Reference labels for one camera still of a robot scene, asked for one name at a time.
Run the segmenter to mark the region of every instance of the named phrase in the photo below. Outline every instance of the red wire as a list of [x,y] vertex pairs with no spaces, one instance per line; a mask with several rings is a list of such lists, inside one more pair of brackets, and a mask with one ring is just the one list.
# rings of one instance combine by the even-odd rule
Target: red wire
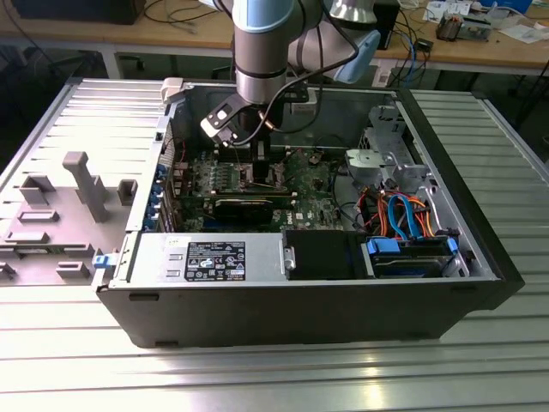
[[185,140],[183,140],[183,153],[181,154],[181,160],[179,161],[179,163],[183,162],[186,152],[187,152],[187,145],[185,144]]

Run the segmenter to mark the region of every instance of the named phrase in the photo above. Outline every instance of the warning label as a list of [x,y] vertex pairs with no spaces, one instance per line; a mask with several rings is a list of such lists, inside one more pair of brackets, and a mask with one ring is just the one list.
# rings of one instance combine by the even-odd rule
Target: warning label
[[185,279],[190,282],[244,281],[245,242],[190,242]]

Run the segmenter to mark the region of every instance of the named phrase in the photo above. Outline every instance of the white cable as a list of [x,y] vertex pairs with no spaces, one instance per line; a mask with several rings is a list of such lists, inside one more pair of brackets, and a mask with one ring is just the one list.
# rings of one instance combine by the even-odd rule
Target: white cable
[[416,10],[419,7],[419,0],[398,0],[398,3],[405,10]]

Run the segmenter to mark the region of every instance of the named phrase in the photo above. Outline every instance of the black cable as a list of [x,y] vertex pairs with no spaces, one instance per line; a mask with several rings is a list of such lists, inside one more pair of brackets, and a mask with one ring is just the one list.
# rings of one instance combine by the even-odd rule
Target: black cable
[[[410,41],[412,42],[412,45],[416,45],[417,42],[418,42],[418,34],[416,33],[416,31],[410,26],[409,24],[409,21],[408,21],[408,18],[407,16],[402,12],[402,10],[399,10],[402,14],[402,16],[404,16],[404,21],[406,22],[405,23],[400,23],[399,21],[396,22],[396,24],[400,25],[400,26],[403,26],[405,28],[408,29],[408,38],[410,39]],[[404,33],[402,32],[400,29],[397,29],[397,30],[393,30],[393,33],[396,33],[396,34],[400,34],[400,33]],[[412,53],[415,53],[416,51],[415,50],[412,50],[409,48],[409,45],[404,45],[404,47],[408,50],[408,54],[406,56],[406,59],[404,59],[404,63],[402,64],[401,68],[399,69],[398,73],[393,77],[393,79],[391,80],[391,82],[389,83],[388,87],[392,87],[393,84],[395,83],[396,80],[398,80],[398,85],[400,86],[401,85],[401,74],[402,74],[402,71],[404,70],[404,68],[406,67],[406,63],[407,61],[410,59],[410,57],[412,56]],[[406,74],[406,76],[410,75],[410,73],[412,72],[413,70],[413,67],[410,66],[410,68],[408,69],[408,72]]]
[[343,146],[345,146],[346,148],[351,148],[351,145],[349,143],[345,142],[345,140],[343,140],[343,137],[341,137],[339,135],[336,135],[335,133],[327,133],[327,134],[324,134],[324,135],[321,135],[321,136],[317,137],[317,139],[315,139],[315,142],[312,144],[312,147],[317,148],[318,142],[323,140],[325,137],[335,137],[337,140],[340,141],[340,143]]
[[[323,46],[323,36],[320,33],[320,27],[317,26],[317,36],[318,36],[318,54],[320,58],[320,70],[324,69],[324,46]],[[278,133],[287,133],[288,135],[292,133],[299,133],[300,131],[306,129],[307,127],[311,126],[313,123],[315,123],[318,119],[318,115],[320,114],[320,109],[323,106],[323,87],[324,87],[324,76],[321,76],[320,82],[318,83],[318,102],[317,102],[317,110],[315,112],[315,115],[312,117],[312,119],[291,130],[280,130],[276,127],[273,127],[273,131],[276,131]]]
[[337,196],[335,195],[335,181],[337,180],[339,168],[343,164],[345,164],[345,158],[343,159],[343,162],[340,165],[338,165],[338,167],[335,168],[334,177],[332,179],[332,198],[334,200],[335,207],[340,211],[341,215],[346,217],[353,224],[353,227],[355,229],[359,229],[361,225],[357,223],[351,215],[349,215],[345,210],[343,210],[344,206],[347,206],[349,204],[355,204],[355,202],[346,202],[343,204],[339,204],[339,202],[337,201]]
[[540,75],[536,79],[534,85],[530,88],[530,91],[528,92],[527,96],[522,100],[521,107],[518,110],[518,113],[516,114],[516,118],[515,118],[515,124],[517,127],[520,127],[521,124],[524,122],[524,120],[526,120],[526,118],[528,117],[528,111],[529,111],[528,103],[532,99],[532,95],[534,94],[536,86],[540,83],[541,79],[543,79],[543,75],[546,73],[547,68],[549,68],[549,60],[547,60],[545,67],[543,68]]
[[[161,2],[164,2],[165,0],[155,0],[154,2],[150,3],[149,5],[147,5],[145,7],[145,10],[144,10],[144,15],[147,19],[149,19],[150,21],[155,21],[157,23],[165,23],[165,24],[173,24],[173,23],[186,23],[187,21],[193,21],[193,20],[198,20],[198,19],[202,19],[203,17],[207,16],[207,15],[212,15],[213,13],[219,13],[218,10],[211,10],[211,11],[208,11],[206,13],[203,13],[201,15],[195,15],[194,17],[189,17],[188,19],[183,19],[183,20],[177,20],[177,19],[173,19],[173,20],[160,20],[160,19],[157,19],[155,17],[152,17],[151,15],[148,14],[148,11],[151,9],[151,7],[153,7],[155,4],[158,4],[158,3],[161,3]],[[177,9],[177,10],[173,10],[173,12],[170,13],[170,16],[174,15],[175,13],[178,13],[179,11],[184,11],[184,10],[193,10],[193,9],[198,9],[198,7],[189,7],[189,8],[186,8],[186,9]]]
[[223,3],[223,0],[214,0],[214,6],[217,7],[218,9],[223,10],[225,14],[228,15],[229,18],[232,20],[232,13]]
[[31,36],[29,36],[27,34],[27,32],[25,32],[25,30],[23,30],[21,28],[21,26],[19,26],[19,24],[17,23],[17,21],[15,21],[14,17],[11,15],[11,13],[9,12],[9,8],[8,8],[8,0],[2,0],[2,5],[3,5],[3,9],[4,11],[6,12],[6,15],[8,16],[9,20],[13,23],[13,25],[15,27],[17,27],[17,29],[21,32],[21,34],[28,40],[30,41],[34,47],[36,47],[36,49],[38,51],[40,51],[40,53],[42,53],[42,55],[45,57],[45,59],[50,62],[51,64],[51,67],[53,67],[55,70],[57,70],[59,72],[59,74],[62,76],[62,77],[66,77],[65,73],[59,69],[55,62],[50,58],[50,56],[48,56],[46,54],[46,52],[44,51],[44,49],[42,49],[42,47],[40,47],[39,45],[36,44],[36,42],[31,38]]
[[335,21],[334,18],[332,18],[332,16],[330,15],[329,11],[326,9],[326,5],[324,4],[324,1],[321,0],[320,2],[322,8],[323,8],[323,13],[326,15],[326,18],[329,20],[329,22],[332,24],[332,26],[335,28],[335,30],[337,31],[337,33],[339,33],[341,35],[341,37],[343,37],[343,39],[345,39],[347,41],[347,43],[349,43],[349,45],[351,45],[353,47],[353,54],[347,58],[344,58],[342,59],[341,61],[339,62],[335,62],[333,64],[330,64],[328,66],[326,66],[324,69],[322,70],[315,70],[315,71],[312,71],[311,73],[308,73],[306,75],[303,75],[301,77],[298,77],[297,79],[295,80],[292,80],[291,82],[288,82],[286,83],[285,86],[282,86],[278,92],[276,92],[276,94],[274,95],[273,99],[270,101],[270,103],[268,104],[268,107],[267,107],[267,110],[265,111],[264,113],[264,116],[261,120],[261,122],[259,122],[259,125],[257,126],[256,130],[251,134],[249,135],[248,137],[246,137],[243,141],[240,141],[240,142],[233,142],[232,144],[234,146],[244,146],[246,143],[248,143],[250,140],[252,140],[254,137],[257,136],[257,133],[259,133],[259,130],[263,127],[263,125],[265,124],[265,122],[267,121],[268,119],[268,114],[270,113],[271,109],[273,108],[273,105],[275,104],[275,102],[284,94],[284,92],[286,90],[288,90],[291,86],[295,85],[295,84],[298,84],[304,80],[307,80],[313,76],[316,76],[316,75],[321,75],[323,73],[327,73],[333,69],[337,69],[339,67],[341,67],[342,65],[344,64],[347,64],[351,61],[353,61],[358,55],[359,55],[359,48],[357,47],[357,45],[354,43],[354,41],[348,36],[347,33],[345,33],[345,31],[340,27],[340,25]]

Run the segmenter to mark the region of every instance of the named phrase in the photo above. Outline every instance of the desk leg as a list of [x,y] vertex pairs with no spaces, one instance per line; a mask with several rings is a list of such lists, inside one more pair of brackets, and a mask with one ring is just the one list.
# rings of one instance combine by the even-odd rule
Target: desk leg
[[101,48],[100,53],[101,56],[103,56],[103,63],[105,63],[106,73],[109,76],[109,79],[123,79],[124,72],[122,71],[114,47],[103,47]]
[[371,85],[374,88],[386,88],[391,78],[391,70],[396,67],[396,63],[397,60],[394,59],[377,60],[377,63],[374,63],[377,66],[376,74]]

